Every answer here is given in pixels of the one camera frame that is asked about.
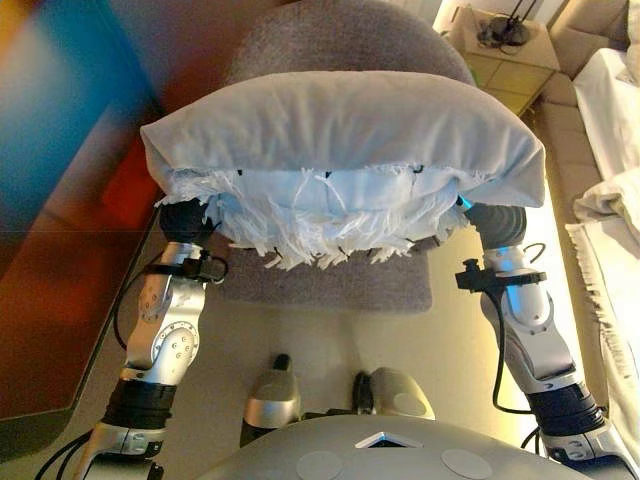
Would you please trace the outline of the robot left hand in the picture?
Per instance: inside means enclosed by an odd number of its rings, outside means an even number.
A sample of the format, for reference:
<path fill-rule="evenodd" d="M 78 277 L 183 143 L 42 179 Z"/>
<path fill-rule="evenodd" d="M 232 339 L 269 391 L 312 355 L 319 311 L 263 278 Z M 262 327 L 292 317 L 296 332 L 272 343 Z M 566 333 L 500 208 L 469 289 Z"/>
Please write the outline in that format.
<path fill-rule="evenodd" d="M 159 207 L 159 225 L 168 242 L 203 247 L 221 225 L 207 214 L 207 203 L 197 198 Z"/>

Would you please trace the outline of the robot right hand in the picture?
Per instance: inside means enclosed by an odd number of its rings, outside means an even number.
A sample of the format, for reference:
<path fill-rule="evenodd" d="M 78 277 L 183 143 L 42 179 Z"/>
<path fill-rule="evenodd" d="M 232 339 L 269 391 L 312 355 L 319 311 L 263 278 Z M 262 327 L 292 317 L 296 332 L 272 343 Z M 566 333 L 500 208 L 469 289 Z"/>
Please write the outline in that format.
<path fill-rule="evenodd" d="M 527 228 L 523 207 L 472 203 L 461 196 L 457 198 L 456 206 L 479 234 L 484 250 L 522 243 Z"/>

